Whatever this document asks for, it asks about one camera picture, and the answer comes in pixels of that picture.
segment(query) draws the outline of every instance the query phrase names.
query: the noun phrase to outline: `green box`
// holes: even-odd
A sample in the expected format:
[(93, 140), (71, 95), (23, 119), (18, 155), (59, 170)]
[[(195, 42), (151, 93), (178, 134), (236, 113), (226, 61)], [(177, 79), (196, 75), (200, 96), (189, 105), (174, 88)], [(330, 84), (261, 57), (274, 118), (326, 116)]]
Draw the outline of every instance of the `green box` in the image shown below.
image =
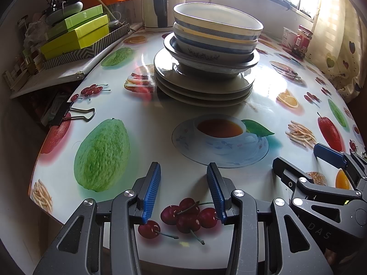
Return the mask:
[(55, 47), (54, 49), (51, 49), (47, 52), (42, 51), (42, 53), (44, 54), (46, 60), (50, 60), (52, 58), (61, 56), (62, 54), (72, 52), (73, 50), (88, 47), (103, 38), (104, 36), (107, 36), (109, 33), (110, 32), (108, 25), (104, 25), (81, 38), (76, 37), (73, 41)]
[(56, 49), (58, 47), (61, 47), (65, 44), (68, 44), (70, 42), (78, 41), (78, 39), (86, 36), (90, 32), (102, 27), (103, 25), (108, 24), (108, 16), (104, 15), (97, 19), (91, 20), (88, 23), (85, 23), (84, 25), (77, 27), (76, 29), (67, 32), (66, 34), (63, 34), (54, 40), (44, 44), (41, 46), (41, 52), (43, 54), (46, 54), (50, 52), (53, 49)]
[(84, 23), (87, 23), (93, 19), (98, 18), (103, 14), (103, 8), (102, 5), (94, 6), (92, 8), (89, 8), (87, 10), (81, 11), (79, 13), (76, 13), (62, 22), (58, 23), (51, 29), (47, 31), (47, 38), (48, 40), (53, 40), (57, 36), (60, 36), (62, 34), (65, 34), (69, 31), (74, 30), (75, 28), (83, 25)]

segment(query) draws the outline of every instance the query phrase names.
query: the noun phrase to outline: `saucer print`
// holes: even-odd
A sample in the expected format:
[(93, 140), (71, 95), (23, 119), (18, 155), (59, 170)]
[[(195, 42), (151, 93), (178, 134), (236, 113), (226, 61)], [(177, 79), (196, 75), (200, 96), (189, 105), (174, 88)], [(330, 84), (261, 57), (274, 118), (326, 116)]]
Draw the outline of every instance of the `saucer print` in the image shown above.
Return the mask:
[[(251, 154), (245, 144), (231, 154), (218, 155), (213, 153), (202, 141), (195, 139), (193, 119), (178, 125), (172, 133), (175, 148), (187, 158), (208, 165), (215, 162), (219, 168), (241, 168), (252, 165), (265, 157), (269, 150), (266, 137), (259, 137), (255, 146), (251, 146)], [(223, 141), (223, 148), (228, 147)]]
[(358, 129), (358, 127), (357, 127), (357, 125), (353, 125), (353, 133), (354, 133), (354, 135), (355, 135), (355, 137), (356, 137), (356, 139), (357, 139), (357, 141), (360, 143), (360, 144), (362, 144), (363, 145), (363, 139), (362, 139), (362, 135), (361, 135), (361, 133), (359, 132), (359, 129)]

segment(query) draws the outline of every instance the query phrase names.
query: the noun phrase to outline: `blue striped bowl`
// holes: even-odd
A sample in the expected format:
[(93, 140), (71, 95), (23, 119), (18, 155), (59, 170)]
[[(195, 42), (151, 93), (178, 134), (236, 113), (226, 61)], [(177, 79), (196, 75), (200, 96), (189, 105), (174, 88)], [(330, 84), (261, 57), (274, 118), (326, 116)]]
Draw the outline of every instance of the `blue striped bowl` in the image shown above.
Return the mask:
[(173, 8), (176, 23), (208, 37), (223, 40), (255, 40), (264, 28), (242, 11), (210, 3), (183, 3)]
[(257, 45), (257, 39), (239, 44), (193, 35), (184, 32), (177, 23), (173, 25), (173, 32), (184, 53), (220, 63), (243, 63)]

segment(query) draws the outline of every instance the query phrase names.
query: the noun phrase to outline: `apple print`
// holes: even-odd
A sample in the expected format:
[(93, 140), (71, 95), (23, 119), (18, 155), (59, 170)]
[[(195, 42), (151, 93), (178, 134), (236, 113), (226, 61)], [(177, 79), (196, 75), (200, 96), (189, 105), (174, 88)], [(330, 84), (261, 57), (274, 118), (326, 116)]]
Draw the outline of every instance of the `apple print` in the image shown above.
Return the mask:
[(341, 138), (333, 122), (327, 117), (320, 116), (317, 118), (317, 123), (319, 124), (320, 131), (328, 145), (332, 149), (341, 152), (343, 149)]
[[(71, 114), (67, 113), (66, 118), (70, 118)], [(71, 120), (62, 121), (60, 126), (52, 126), (47, 134), (45, 142), (41, 148), (41, 154), (50, 153), (62, 140), (69, 129)]]

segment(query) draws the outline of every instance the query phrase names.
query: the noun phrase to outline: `cherry stem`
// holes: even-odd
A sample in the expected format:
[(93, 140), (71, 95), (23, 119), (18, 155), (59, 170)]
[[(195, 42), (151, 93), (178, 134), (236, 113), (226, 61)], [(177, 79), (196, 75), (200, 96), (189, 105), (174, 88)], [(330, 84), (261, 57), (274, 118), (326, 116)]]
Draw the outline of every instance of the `cherry stem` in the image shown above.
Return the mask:
[(202, 244), (202, 245), (205, 245), (205, 242), (204, 240), (201, 240), (197, 237), (197, 235), (194, 234), (194, 232), (192, 231), (192, 229), (190, 229), (190, 232), (193, 234), (193, 236)]
[(164, 234), (164, 233), (159, 232), (159, 231), (155, 231), (155, 232), (159, 233), (160, 235), (166, 236), (166, 237), (170, 237), (170, 238), (174, 238), (174, 239), (179, 239), (178, 236), (172, 236), (172, 235)]
[(185, 213), (186, 211), (190, 210), (191, 208), (200, 206), (200, 205), (208, 205), (208, 204), (214, 204), (213, 202), (208, 202), (208, 203), (200, 203), (200, 201), (195, 202), (192, 206), (188, 207), (187, 209), (184, 209), (181, 212), (178, 212), (176, 215), (180, 215), (181, 213)]

